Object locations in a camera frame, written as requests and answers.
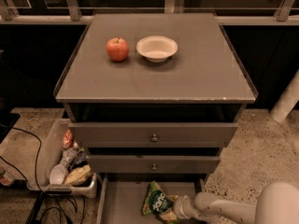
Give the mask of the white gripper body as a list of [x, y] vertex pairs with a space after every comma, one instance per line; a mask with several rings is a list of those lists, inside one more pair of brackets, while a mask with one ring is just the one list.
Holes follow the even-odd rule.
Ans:
[[197, 217], [197, 209], [194, 207], [194, 200], [187, 195], [179, 196], [174, 202], [173, 209], [179, 219]]

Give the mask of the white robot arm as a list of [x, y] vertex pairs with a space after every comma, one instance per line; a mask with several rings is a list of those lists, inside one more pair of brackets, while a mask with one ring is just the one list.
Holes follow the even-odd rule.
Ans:
[[179, 196], [160, 217], [166, 221], [194, 218], [213, 223], [225, 217], [236, 224], [299, 224], [299, 188], [284, 182], [271, 183], [255, 205], [223, 200], [207, 192]]

